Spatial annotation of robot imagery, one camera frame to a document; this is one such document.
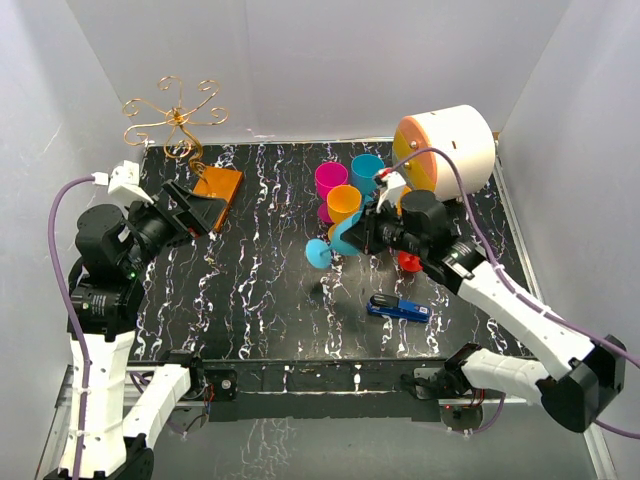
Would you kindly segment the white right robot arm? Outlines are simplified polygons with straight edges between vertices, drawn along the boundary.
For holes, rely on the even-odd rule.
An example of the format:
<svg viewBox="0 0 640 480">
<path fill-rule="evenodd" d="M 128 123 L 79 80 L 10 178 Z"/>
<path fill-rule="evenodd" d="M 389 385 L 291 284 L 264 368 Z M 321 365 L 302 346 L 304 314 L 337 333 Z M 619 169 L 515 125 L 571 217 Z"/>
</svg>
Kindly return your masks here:
<svg viewBox="0 0 640 480">
<path fill-rule="evenodd" d="M 468 343 L 429 380 L 438 395 L 474 390 L 514 395 L 544 408 L 565 429 L 582 433 L 624 387 L 626 349 L 615 337 L 592 340 L 569 328 L 515 284 L 488 250 L 457 235 L 446 207 L 430 191 L 403 196 L 399 206 L 369 203 L 340 239 L 368 255 L 388 248 L 415 255 L 422 271 L 484 311 L 533 354 L 523 360 Z"/>
</svg>

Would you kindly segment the blue wine glass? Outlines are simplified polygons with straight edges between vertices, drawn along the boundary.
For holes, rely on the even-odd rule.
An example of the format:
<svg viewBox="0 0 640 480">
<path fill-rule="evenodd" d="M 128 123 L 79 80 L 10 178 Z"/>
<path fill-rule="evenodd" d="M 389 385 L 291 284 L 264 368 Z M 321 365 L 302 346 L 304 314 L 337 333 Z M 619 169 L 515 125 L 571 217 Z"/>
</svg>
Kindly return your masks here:
<svg viewBox="0 0 640 480">
<path fill-rule="evenodd" d="M 384 161 L 376 155 L 361 154 L 354 157 L 350 166 L 351 185 L 363 196 L 371 194 L 377 188 L 374 177 L 384 167 Z"/>
<path fill-rule="evenodd" d="M 334 253 L 344 256 L 356 256 L 360 254 L 360 250 L 347 241 L 342 240 L 341 235 L 357 223 L 361 214 L 362 212 L 358 211 L 341 223 L 335 224 L 329 242 L 321 239 L 311 239 L 307 242 L 305 257 L 311 266 L 316 269 L 328 269 Z"/>
</svg>

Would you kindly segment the yellow wine glass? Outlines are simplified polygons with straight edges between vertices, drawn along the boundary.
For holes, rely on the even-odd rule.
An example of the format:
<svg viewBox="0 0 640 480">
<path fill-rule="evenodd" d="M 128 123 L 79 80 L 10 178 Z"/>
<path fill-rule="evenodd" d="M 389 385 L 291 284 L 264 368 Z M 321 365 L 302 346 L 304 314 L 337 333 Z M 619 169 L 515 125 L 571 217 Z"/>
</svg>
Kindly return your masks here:
<svg viewBox="0 0 640 480">
<path fill-rule="evenodd" d="M 398 214 L 399 216 L 401 216 L 401 215 L 402 215 L 402 207 L 401 207 L 401 201 L 402 201 L 402 198 L 403 198 L 406 194 L 410 193 L 411 191 L 412 191 L 412 188 L 410 188 L 409 186 L 405 186 L 405 187 L 404 187 L 404 189 L 403 189 L 403 191 L 402 191 L 402 193 L 400 194 L 400 197 L 399 197 L 398 201 L 396 202 L 396 210 L 397 210 L 397 214 Z"/>
</svg>

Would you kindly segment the red wine glass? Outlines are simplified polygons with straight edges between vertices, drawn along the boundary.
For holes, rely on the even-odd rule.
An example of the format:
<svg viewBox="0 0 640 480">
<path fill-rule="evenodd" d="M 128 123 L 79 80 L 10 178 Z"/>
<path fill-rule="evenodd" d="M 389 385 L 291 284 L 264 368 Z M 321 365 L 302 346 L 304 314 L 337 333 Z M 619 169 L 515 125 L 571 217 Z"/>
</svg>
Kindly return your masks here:
<svg viewBox="0 0 640 480">
<path fill-rule="evenodd" d="M 397 255 L 400 268 L 408 273 L 417 273 L 422 271 L 420 257 L 401 251 Z"/>
</svg>

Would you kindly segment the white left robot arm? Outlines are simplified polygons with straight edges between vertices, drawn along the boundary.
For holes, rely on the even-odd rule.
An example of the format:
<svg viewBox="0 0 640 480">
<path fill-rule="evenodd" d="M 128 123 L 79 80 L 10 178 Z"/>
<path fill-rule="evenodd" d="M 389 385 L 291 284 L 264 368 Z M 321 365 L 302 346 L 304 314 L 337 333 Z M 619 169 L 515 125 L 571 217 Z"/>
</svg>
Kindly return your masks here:
<svg viewBox="0 0 640 480">
<path fill-rule="evenodd" d="M 182 397 L 200 396 L 207 383 L 196 354 L 171 351 L 134 406 L 124 408 L 129 352 L 145 295 L 141 276 L 163 248 L 211 232 L 226 200 L 167 181 L 154 196 L 134 188 L 134 199 L 124 209 L 94 206 L 77 220 L 80 256 L 65 276 L 55 238 L 59 206 L 73 187 L 100 182 L 93 174 L 64 185 L 48 217 L 48 248 L 68 313 L 73 356 L 66 441 L 50 479 L 150 478 L 154 447 L 172 411 Z"/>
</svg>

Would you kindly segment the pink wine glass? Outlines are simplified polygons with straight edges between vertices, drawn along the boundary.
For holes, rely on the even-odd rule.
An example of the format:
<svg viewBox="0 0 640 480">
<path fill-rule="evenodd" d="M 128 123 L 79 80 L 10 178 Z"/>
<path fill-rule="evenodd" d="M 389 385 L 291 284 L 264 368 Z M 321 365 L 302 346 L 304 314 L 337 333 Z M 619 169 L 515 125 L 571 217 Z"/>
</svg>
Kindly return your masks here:
<svg viewBox="0 0 640 480">
<path fill-rule="evenodd" d="M 329 192 L 340 185 L 348 182 L 349 174 L 346 167 L 338 162 L 324 162 L 319 165 L 314 174 L 315 186 L 317 194 L 323 203 L 317 210 L 318 217 L 326 224 L 331 224 L 331 218 L 328 213 L 327 196 Z"/>
</svg>

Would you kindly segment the orange-yellow wine glass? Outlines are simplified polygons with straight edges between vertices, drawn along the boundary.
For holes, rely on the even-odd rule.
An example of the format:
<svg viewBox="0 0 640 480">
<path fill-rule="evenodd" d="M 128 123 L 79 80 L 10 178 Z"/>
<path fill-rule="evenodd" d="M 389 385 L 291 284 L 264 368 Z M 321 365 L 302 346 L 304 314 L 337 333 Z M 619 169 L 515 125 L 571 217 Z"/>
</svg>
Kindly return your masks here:
<svg viewBox="0 0 640 480">
<path fill-rule="evenodd" d="M 362 195 L 356 187 L 339 185 L 330 190 L 326 203 L 330 219 L 339 225 L 360 209 Z"/>
</svg>

